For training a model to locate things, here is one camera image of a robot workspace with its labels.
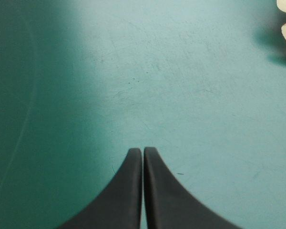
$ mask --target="green surface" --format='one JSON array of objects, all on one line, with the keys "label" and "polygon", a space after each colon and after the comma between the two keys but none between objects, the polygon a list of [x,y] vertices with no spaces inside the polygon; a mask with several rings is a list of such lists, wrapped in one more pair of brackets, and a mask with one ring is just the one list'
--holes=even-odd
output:
[{"label": "green surface", "polygon": [[134,146],[226,219],[286,229],[285,17],[268,0],[0,1],[0,229],[58,226]]}]

